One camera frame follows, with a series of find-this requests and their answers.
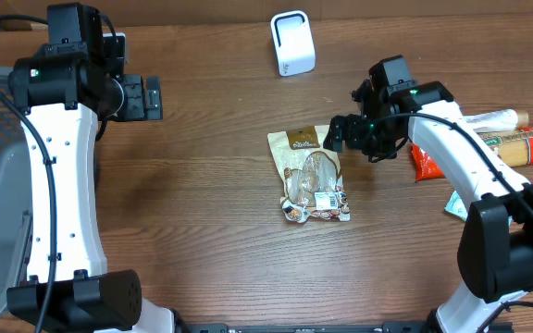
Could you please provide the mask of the brown snack pouch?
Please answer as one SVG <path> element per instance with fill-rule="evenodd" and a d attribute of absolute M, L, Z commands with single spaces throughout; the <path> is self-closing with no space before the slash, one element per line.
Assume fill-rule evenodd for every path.
<path fill-rule="evenodd" d="M 319 125 L 267 135 L 283 182 L 281 210 L 291 222 L 351 219 L 338 154 L 323 146 L 327 134 L 328 126 Z"/>

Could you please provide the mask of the light blue snack packet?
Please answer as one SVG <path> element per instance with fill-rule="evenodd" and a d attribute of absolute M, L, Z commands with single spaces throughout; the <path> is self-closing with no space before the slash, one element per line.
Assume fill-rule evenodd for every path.
<path fill-rule="evenodd" d="M 457 191 L 452 193 L 450 199 L 445 204 L 444 211 L 452 216 L 462 219 L 463 221 L 466 221 L 468 216 L 464 202 Z"/>

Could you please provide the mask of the white tube with gold cap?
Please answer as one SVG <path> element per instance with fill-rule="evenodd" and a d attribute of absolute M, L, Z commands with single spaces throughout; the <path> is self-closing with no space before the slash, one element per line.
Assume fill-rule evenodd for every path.
<path fill-rule="evenodd" d="M 464 116 L 464 119 L 477 133 L 518 130 L 527 127 L 529 124 L 527 112 L 513 109 Z"/>

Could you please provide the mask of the orange pasta package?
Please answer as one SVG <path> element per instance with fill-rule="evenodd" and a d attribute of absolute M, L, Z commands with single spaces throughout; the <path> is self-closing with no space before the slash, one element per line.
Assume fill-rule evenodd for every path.
<path fill-rule="evenodd" d="M 533 127 L 479 133 L 479 137 L 507 166 L 533 165 Z M 414 144 L 412 156 L 415 162 L 416 181 L 444 177 L 435 161 Z"/>

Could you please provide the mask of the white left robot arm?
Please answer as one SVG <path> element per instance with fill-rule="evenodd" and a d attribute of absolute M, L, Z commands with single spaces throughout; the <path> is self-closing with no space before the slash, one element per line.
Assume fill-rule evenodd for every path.
<path fill-rule="evenodd" d="M 9 77 L 31 164 L 27 279 L 12 315 L 46 332 L 173 332 L 176 315 L 143 297 L 133 270 L 111 272 L 95 208 L 94 146 L 110 121 L 158 120 L 160 81 L 124 71 L 126 38 L 94 7 L 47 9 L 49 40 Z"/>

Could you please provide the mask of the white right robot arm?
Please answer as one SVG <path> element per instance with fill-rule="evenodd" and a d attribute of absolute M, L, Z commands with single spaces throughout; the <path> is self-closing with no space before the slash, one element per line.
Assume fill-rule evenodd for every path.
<path fill-rule="evenodd" d="M 352 98 L 359 114 L 330 121 L 326 149 L 377 163 L 412 142 L 468 206 L 457 250 L 463 281 L 418 331 L 487 332 L 502 311 L 532 307 L 523 298 L 533 291 L 533 184 L 491 151 L 442 83 L 414 80 L 401 55 L 374 65 Z"/>

